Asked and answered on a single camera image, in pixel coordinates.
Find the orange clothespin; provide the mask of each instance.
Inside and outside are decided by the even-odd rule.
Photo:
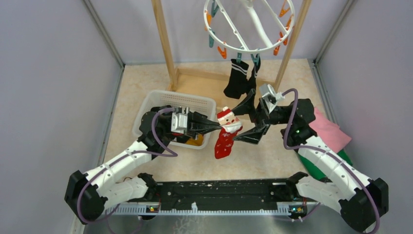
[[[287,45],[287,43],[288,43],[288,38],[286,38],[282,43],[283,43],[284,45]]]
[[[280,51],[280,45],[277,46],[277,47],[275,47],[273,54],[274,54],[275,56],[277,56],[277,54],[278,54],[279,51]]]
[[[280,17],[283,17],[285,15],[285,13],[287,13],[290,10],[290,7],[288,7],[288,9],[284,9],[284,6],[285,6],[286,2],[287,2],[287,0],[284,0],[284,3],[282,4],[281,11],[280,11]]]
[[[292,19],[293,15],[294,15],[294,14],[291,14],[291,15],[290,15],[290,18],[288,19],[287,27],[285,28],[286,30],[290,29],[291,19]]]
[[[211,16],[211,14],[210,13],[208,13],[208,11],[205,11],[206,12],[206,20],[208,21],[208,26],[211,26],[211,20],[212,20],[212,16]]]
[[[226,59],[226,48],[224,47],[224,51],[222,51],[221,48],[217,46],[217,49],[218,49],[218,52],[220,52],[222,58]]]

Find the clothespin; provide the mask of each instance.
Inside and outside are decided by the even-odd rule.
[[[286,38],[282,43],[283,43],[284,45],[287,45],[287,43],[288,43],[288,38]]]
[[[292,19],[293,16],[294,16],[294,14],[290,15],[290,18],[288,19],[288,22],[287,22],[287,27],[285,28],[286,30],[290,29],[291,19]]]
[[[208,13],[208,11],[205,11],[205,12],[206,12],[206,20],[208,21],[208,26],[211,26],[212,16],[211,16],[211,14]]]
[[[209,47],[210,48],[214,47],[214,38],[212,38],[211,34],[209,34]]]
[[[280,11],[280,17],[283,17],[285,15],[285,13],[287,13],[290,10],[290,7],[288,7],[288,9],[284,9],[284,6],[285,6],[286,2],[287,2],[287,0],[284,0],[284,3],[282,4],[281,11]]]
[[[277,56],[277,54],[278,54],[278,52],[279,52],[279,50],[280,50],[280,45],[279,46],[277,46],[277,47],[275,47],[275,49],[274,49],[274,55],[275,56]]]
[[[226,48],[224,47],[224,51],[221,50],[221,48],[219,46],[217,46],[218,51],[220,52],[221,56],[223,59],[226,59]]]
[[[237,54],[237,63],[240,63],[240,62],[241,62],[242,56],[243,56],[242,53],[238,53],[238,54]]]
[[[251,59],[254,62],[255,65],[258,65],[258,61],[260,61],[260,54],[257,54],[256,57],[254,57],[253,54],[251,54]]]
[[[218,10],[219,10],[219,6],[215,7],[215,0],[212,0],[212,6],[211,6],[211,15],[212,15],[212,17],[215,16],[215,14],[217,13]]]

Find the black sock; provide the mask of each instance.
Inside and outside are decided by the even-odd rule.
[[[246,90],[245,90],[246,94],[248,94],[249,91],[251,91],[251,89],[255,89],[255,90],[257,89],[256,77],[257,77],[258,70],[260,69],[260,67],[261,67],[261,57],[258,57],[258,63],[257,64],[254,63],[254,68],[251,71],[251,77],[249,78],[248,83],[247,83],[248,85],[246,86]]]
[[[232,68],[231,75],[229,75],[229,82],[224,89],[225,96],[229,98],[240,99],[241,95],[245,93],[247,87],[246,73],[249,65],[243,61],[237,63],[236,59],[231,59]]]

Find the gray wall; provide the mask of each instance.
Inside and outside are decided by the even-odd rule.
[[[358,1],[321,62],[355,165],[390,187],[388,233],[413,216],[413,1]]]
[[[0,233],[67,233],[69,175],[94,166],[120,67],[80,0],[0,2]]]
[[[283,0],[268,0],[268,2],[277,13],[281,9]],[[299,11],[301,2],[302,0],[293,0],[296,12]],[[125,63],[164,62],[150,0],[92,0],[92,3]],[[175,61],[223,60],[216,44],[214,48],[208,46],[208,33],[204,31],[202,15],[205,0],[164,0],[162,3]],[[262,47],[251,19],[249,16],[245,18],[246,11],[239,1],[222,0],[222,3],[247,45]],[[346,0],[312,1],[293,58],[316,57],[345,3]],[[260,0],[256,1],[256,10],[269,37],[279,38],[279,28],[272,23],[272,18],[267,14]],[[288,17],[289,15],[284,16],[282,21],[286,23]],[[221,13],[217,13],[217,16],[212,19],[212,28],[217,28],[217,35],[222,36],[222,39],[227,42],[236,41],[234,45],[239,43],[232,30],[228,30],[230,27]],[[277,57],[273,56],[272,52],[266,52],[262,58],[282,59],[285,48],[285,46],[281,47]],[[228,59],[234,57],[236,53],[228,54]]]

